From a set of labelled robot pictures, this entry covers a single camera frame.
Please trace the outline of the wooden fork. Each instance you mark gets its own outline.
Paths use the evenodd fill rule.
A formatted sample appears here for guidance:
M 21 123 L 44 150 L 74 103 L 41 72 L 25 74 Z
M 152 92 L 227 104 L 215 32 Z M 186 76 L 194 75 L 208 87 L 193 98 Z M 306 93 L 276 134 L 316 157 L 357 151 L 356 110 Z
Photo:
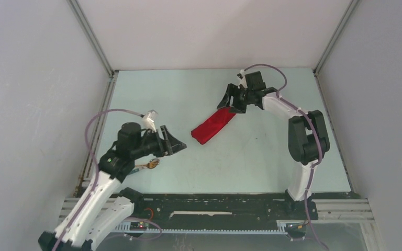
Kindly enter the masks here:
M 135 168 L 131 171 L 132 173 L 137 173 L 144 169 L 154 169 L 160 164 L 159 158 L 154 158 L 150 162 L 146 164 L 136 165 Z

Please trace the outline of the red cloth napkin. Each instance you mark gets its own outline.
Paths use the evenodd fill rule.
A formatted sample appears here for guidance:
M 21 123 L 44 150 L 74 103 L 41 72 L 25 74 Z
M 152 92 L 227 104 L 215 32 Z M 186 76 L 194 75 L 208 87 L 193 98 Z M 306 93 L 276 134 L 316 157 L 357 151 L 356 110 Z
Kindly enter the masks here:
M 199 144 L 204 145 L 221 131 L 234 117 L 230 108 L 221 108 L 215 111 L 208 119 L 191 131 L 191 136 Z

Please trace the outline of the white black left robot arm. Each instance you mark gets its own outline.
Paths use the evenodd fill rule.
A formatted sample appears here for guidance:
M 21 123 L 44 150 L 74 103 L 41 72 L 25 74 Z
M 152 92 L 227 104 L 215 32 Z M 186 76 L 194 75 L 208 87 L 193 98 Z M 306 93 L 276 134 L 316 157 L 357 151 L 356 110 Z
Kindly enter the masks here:
M 140 117 L 142 123 L 128 122 L 121 126 L 117 140 L 95 162 L 90 184 L 77 204 L 54 231 L 40 235 L 38 244 L 42 250 L 96 250 L 119 223 L 144 213 L 143 194 L 132 188 L 120 191 L 109 209 L 101 211 L 133 171 L 135 161 L 149 155 L 171 156 L 187 147 L 166 126 L 156 128 L 155 110 L 144 114 L 129 111 L 129 114 Z

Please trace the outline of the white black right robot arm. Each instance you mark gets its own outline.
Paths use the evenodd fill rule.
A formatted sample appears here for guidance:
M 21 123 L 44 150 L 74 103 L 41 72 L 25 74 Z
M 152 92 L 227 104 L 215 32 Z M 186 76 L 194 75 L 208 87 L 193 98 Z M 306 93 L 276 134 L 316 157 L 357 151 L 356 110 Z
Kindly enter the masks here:
M 280 90 L 267 87 L 259 71 L 241 71 L 238 78 L 238 85 L 227 85 L 217 108 L 244 114 L 249 105 L 255 105 L 287 121 L 288 150 L 298 167 L 287 188 L 291 199 L 284 203 L 283 210 L 287 217 L 296 219 L 305 211 L 301 201 L 310 197 L 315 170 L 330 149 L 324 115 L 319 110 L 303 110 L 285 99 Z

